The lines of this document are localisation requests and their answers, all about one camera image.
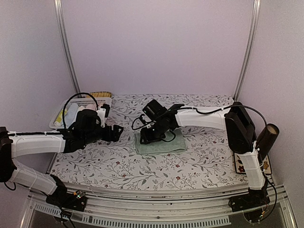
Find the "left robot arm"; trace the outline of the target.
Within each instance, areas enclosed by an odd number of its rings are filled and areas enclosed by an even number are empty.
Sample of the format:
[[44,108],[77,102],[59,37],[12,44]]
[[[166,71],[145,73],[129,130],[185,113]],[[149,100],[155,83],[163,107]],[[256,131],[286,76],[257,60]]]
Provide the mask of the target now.
[[16,160],[17,157],[40,153],[72,153],[99,140],[117,142],[123,132],[118,125],[96,126],[92,130],[58,130],[51,132],[9,132],[0,129],[0,181],[14,182],[51,195],[60,206],[71,197],[57,177],[43,174]]

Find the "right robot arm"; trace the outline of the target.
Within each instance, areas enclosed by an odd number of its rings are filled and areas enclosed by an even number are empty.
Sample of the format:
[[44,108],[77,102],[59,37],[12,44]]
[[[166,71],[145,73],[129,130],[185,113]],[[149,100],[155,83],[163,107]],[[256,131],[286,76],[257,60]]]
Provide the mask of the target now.
[[141,129],[140,144],[164,141],[166,132],[172,133],[180,127],[199,126],[226,131],[228,146],[240,157],[248,178],[250,193],[246,195],[245,201],[249,207],[256,207],[263,201],[263,191],[267,187],[261,168],[264,155],[259,148],[263,135],[256,136],[255,125],[246,112],[247,109],[240,102],[217,109],[185,104],[165,108],[152,100],[143,108],[151,122]]

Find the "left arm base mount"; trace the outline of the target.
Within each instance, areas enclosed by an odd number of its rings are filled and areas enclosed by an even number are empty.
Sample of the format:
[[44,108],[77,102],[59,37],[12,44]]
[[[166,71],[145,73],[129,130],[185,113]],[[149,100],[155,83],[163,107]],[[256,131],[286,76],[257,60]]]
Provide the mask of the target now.
[[57,188],[53,194],[47,196],[46,203],[62,209],[84,212],[87,203],[86,192],[77,190],[73,193],[68,193],[65,188]]

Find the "green towel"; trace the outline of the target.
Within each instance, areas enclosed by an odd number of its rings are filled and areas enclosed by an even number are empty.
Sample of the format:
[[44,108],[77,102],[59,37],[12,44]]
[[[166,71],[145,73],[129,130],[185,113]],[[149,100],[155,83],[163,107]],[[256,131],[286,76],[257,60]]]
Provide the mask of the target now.
[[176,137],[171,142],[152,142],[150,144],[140,144],[140,133],[135,133],[135,149],[140,155],[155,155],[161,153],[185,152],[187,146],[180,129],[174,131]]

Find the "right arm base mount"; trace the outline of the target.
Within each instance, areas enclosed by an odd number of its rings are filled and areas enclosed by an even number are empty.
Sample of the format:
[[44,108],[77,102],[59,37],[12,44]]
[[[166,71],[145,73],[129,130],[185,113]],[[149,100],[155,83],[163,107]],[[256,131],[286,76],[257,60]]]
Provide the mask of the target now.
[[233,196],[229,198],[228,205],[233,212],[252,209],[270,203],[267,191],[251,190],[247,194]]

